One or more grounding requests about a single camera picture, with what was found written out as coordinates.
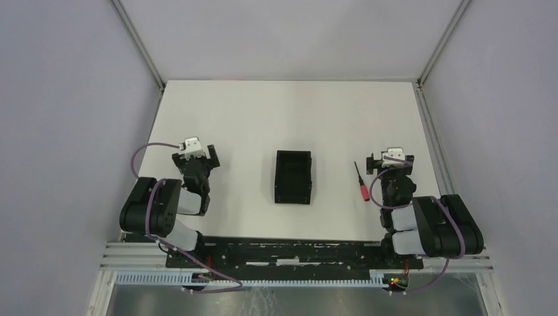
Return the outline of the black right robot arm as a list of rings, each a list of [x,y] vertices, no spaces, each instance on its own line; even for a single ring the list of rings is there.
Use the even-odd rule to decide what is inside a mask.
[[[458,194],[440,197],[416,196],[411,180],[414,156],[394,148],[382,157],[367,157],[371,184],[379,184],[381,200],[369,199],[380,210],[380,223],[387,234],[382,241],[390,255],[459,259],[484,250],[484,237]]]

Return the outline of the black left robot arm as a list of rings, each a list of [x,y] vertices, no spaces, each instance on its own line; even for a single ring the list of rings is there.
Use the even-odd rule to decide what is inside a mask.
[[[178,150],[172,160],[182,175],[181,179],[158,180],[138,174],[134,166],[136,155],[154,145]],[[174,251],[200,248],[202,233],[182,224],[177,216],[202,217],[206,214],[211,200],[209,177],[219,166],[215,146],[211,144],[203,149],[197,138],[178,145],[153,142],[139,147],[130,159],[136,184],[119,215],[121,230],[144,235]]]

